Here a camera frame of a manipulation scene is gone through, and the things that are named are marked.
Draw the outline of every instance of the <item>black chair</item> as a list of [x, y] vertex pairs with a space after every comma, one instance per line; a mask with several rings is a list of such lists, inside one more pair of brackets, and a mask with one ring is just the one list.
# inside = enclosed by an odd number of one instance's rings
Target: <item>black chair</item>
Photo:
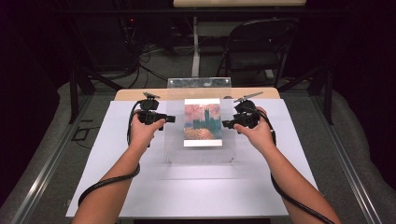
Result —
[[[236, 26], [230, 33], [216, 77], [225, 61], [225, 76], [232, 73], [276, 70], [275, 81], [282, 76], [291, 41], [297, 30], [297, 20], [270, 19], [247, 21]], [[260, 86], [264, 83], [248, 83]]]

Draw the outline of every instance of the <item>dark background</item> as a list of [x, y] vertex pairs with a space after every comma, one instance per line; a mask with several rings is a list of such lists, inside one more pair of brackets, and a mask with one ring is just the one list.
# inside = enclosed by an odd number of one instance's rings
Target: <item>dark background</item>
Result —
[[[349, 32], [348, 45], [339, 51], [334, 89], [349, 102], [367, 135], [372, 161], [396, 189], [395, 106], [392, 106], [396, 83], [394, 4], [358, 2], [369, 7], [362, 7], [358, 22]], [[98, 71], [133, 66], [117, 19], [69, 21], [42, 13], [45, 7], [112, 9], [111, 1], [45, 0], [38, 5], [35, 1], [19, 0], [1, 4], [0, 90], [5, 91], [1, 97], [0, 204], [18, 182], [47, 130], [59, 104], [57, 89], [68, 81], [71, 65], [78, 62]], [[359, 8], [352, 1], [309, 0], [306, 7]], [[336, 18], [302, 18], [284, 76], [297, 77], [322, 64], [337, 46], [343, 22]], [[59, 24], [57, 32], [51, 26], [53, 23]], [[159, 27], [164, 34], [170, 34], [160, 23], [158, 27], [153, 25], [151, 32], [158, 34]], [[59, 40], [60, 33], [67, 37], [66, 43]], [[95, 47], [98, 45], [108, 47], [99, 49]], [[69, 60], [70, 55], [74, 55], [73, 60]]]

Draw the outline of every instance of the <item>painting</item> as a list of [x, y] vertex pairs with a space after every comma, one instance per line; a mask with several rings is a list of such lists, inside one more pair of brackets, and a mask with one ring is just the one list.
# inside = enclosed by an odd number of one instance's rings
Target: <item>painting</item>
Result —
[[221, 147], [219, 99], [186, 99], [184, 147]]

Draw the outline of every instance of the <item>person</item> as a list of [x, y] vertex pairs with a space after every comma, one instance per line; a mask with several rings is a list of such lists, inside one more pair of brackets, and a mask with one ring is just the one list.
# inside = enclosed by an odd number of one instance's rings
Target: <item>person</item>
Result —
[[[265, 110], [257, 109], [264, 114]], [[145, 153], [154, 133], [165, 124], [160, 119], [150, 125], [141, 123], [134, 115], [131, 124], [131, 143], [101, 180], [131, 174], [135, 171], [140, 158]], [[279, 187], [294, 200], [319, 212], [333, 223], [341, 223], [327, 200], [294, 168], [275, 146], [269, 125], [263, 118], [256, 127], [249, 129], [239, 124], [233, 126], [244, 134], [251, 145], [259, 150], [266, 159], [274, 180]], [[79, 206], [72, 223], [115, 223], [125, 201], [132, 179], [117, 182], [96, 189]], [[300, 208], [283, 200], [293, 223], [322, 223]]]

